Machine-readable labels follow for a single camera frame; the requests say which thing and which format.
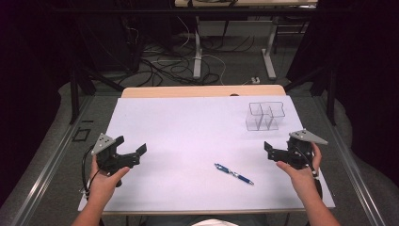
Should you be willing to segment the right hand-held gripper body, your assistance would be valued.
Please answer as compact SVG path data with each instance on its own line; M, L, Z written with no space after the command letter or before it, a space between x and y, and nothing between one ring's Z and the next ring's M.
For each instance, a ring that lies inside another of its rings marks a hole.
M274 149L274 153L283 153L284 160L282 162L289 164L296 170L302 170L306 166L310 167L312 164L312 142L315 144L328 145L325 139L303 129L289 134L286 151Z

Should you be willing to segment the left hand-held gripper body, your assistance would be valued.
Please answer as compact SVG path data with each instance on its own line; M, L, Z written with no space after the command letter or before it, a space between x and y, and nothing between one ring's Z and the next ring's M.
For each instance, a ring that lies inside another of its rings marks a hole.
M110 175L117 170L128 167L131 169L135 165L140 164L140 156L134 153L119 154L114 150L115 138L106 134L100 134L91 151L92 155L97 157L97 165Z

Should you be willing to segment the clear acrylic organizer box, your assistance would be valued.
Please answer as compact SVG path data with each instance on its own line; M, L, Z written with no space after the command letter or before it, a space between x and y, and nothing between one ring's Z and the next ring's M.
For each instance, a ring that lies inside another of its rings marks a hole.
M248 131L278 130L284 118L282 102L249 103L246 126Z

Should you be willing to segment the blue pen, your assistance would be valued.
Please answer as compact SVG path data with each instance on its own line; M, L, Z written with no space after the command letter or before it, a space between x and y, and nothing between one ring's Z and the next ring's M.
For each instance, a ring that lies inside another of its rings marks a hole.
M231 169L229 169L221 164L214 163L214 165L218 170L223 171L223 172L237 178L238 180L243 181L244 183L246 183L248 185L254 186L254 183L251 180L249 180L247 177L245 177L235 171L232 171Z

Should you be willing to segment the person's right hand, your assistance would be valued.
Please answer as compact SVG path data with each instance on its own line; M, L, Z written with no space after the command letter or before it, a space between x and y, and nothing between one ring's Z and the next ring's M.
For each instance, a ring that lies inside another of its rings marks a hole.
M294 169L289 164L282 161L276 163L276 165L291 178L296 194L297 191L304 191L305 189L315 189L318 192L313 175L318 175L322 155L319 147L314 142L311 143L311 146L314 156L310 167L305 169Z

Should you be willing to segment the person's left hand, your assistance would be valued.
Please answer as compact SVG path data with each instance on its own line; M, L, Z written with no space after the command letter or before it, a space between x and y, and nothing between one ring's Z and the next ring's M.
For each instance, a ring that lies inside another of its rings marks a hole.
M105 207L112 198L117 183L130 171L128 167L118 169L109 176L99 169L97 157L94 155L91 162L88 205Z

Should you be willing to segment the white table mat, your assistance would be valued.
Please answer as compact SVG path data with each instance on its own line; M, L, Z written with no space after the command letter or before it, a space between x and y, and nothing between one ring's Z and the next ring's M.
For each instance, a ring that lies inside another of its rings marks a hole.
M264 96L120 98L106 130L123 136L119 153L146 144L140 164L123 178L105 207L107 214L214 214L301 210L289 176L268 159L266 141L286 149L302 124L293 101L282 102L278 130L248 131L249 103ZM214 163L254 183L218 170Z

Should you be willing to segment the black diagonal strut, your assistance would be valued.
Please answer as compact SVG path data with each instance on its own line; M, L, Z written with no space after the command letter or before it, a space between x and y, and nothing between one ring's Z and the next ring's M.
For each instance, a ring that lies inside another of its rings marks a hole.
M92 81L99 81L107 86L109 86L110 88L122 92L124 91L124 87L113 82L111 79L104 77L103 75L101 75L100 73L97 73L95 71L93 71L92 69L88 68L88 67L83 67L83 71L86 73L86 75L88 76L88 80Z
M325 78L324 78L325 71L326 71L325 67L318 67L315 70L313 70L312 72L305 74L305 75L299 77L298 79L296 79L294 82L291 82L288 85L286 85L284 87L284 90L286 92L288 92L288 91L312 80L313 85L311 86L311 94L315 95L319 91L319 89L323 86L323 83L325 82Z

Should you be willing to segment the person's white shirt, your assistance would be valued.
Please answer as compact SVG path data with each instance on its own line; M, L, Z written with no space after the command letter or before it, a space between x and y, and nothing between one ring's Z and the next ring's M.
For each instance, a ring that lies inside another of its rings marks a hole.
M211 218L197 222L191 226L238 226L238 225L225 220Z

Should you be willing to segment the white-legged desk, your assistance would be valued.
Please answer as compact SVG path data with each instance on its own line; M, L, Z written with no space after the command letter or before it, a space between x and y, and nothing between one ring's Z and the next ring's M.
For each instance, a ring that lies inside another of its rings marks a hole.
M246 8L246 9L313 9L318 0L175 0L178 8ZM276 73L270 56L274 40L277 36L279 16L272 16L268 20L222 20L212 19L210 22L196 17L197 28L195 30L196 55L194 58L194 78L200 78L202 47L201 37L238 37L240 32L250 36L267 37L267 46L262 49L263 62L268 78L276 80Z

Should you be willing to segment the dark curtain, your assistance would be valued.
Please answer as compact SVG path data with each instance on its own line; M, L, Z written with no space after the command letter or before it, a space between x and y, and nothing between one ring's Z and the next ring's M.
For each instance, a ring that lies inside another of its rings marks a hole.
M399 186L399 0L321 0L345 40L337 99L352 123L352 150Z
M0 206L17 186L68 82L39 0L0 0Z

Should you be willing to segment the aluminium floor rail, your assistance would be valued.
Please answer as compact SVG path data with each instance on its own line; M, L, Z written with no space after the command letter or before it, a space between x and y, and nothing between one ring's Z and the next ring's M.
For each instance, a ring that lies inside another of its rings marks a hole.
M330 119L327 117L327 107L324 105L323 99L321 97L314 97L313 100L316 104L318 112L322 115L324 122L327 124L327 128L333 136L332 143L335 143L338 146L337 154L343 163L346 174L351 181L352 187L357 194L358 200L365 215L371 223L371 226L387 226L385 220L375 205L375 201L371 196L369 188L361 177L361 173L355 159L343 141L338 128L333 125L330 122Z
M10 226L27 226L36 211L77 131L77 121L70 124L71 118L71 97L62 96L55 120L13 190L16 212Z

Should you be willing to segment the black frame post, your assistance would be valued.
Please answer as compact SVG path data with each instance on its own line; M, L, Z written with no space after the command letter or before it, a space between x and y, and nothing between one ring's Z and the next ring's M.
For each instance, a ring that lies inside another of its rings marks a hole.
M72 104L72 117L70 124L74 124L79 116L79 97L78 97L78 83L76 81L75 70L70 71L70 85L71 85L71 104Z

